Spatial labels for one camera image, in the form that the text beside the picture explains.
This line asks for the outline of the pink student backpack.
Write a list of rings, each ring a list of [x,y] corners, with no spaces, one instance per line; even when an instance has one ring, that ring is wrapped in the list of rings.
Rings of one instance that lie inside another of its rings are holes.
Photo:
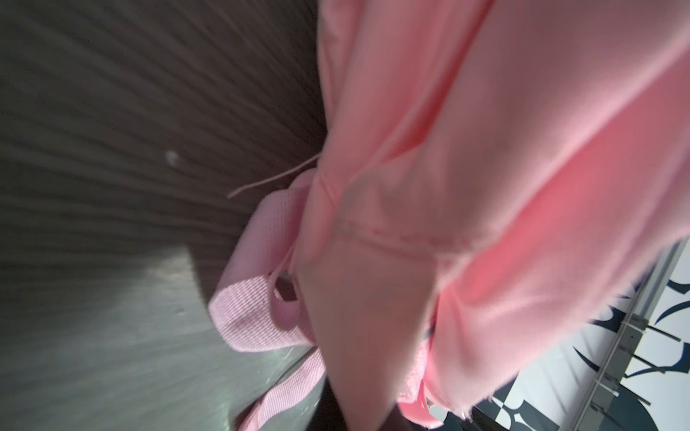
[[[208,310],[239,352],[309,346],[240,424],[321,380],[348,430],[440,425],[689,233],[686,1],[322,1],[327,123]]]

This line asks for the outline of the black wall hook rail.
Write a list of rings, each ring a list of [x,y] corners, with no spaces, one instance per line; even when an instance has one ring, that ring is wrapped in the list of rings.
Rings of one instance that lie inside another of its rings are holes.
[[[631,393],[644,406],[650,407],[652,405],[647,399],[623,383],[623,380],[631,376],[627,373],[627,368],[634,361],[643,364],[652,372],[662,375],[670,372],[670,369],[658,366],[636,352],[643,337],[647,334],[657,334],[675,343],[683,343],[681,338],[655,327],[643,316],[634,312],[628,314],[623,319],[620,331],[616,334],[615,341],[605,355],[594,382],[589,387],[584,402],[569,430],[598,430],[605,420],[613,424],[617,430],[628,430],[628,427],[609,412],[613,401],[619,399],[621,393],[625,391]]]

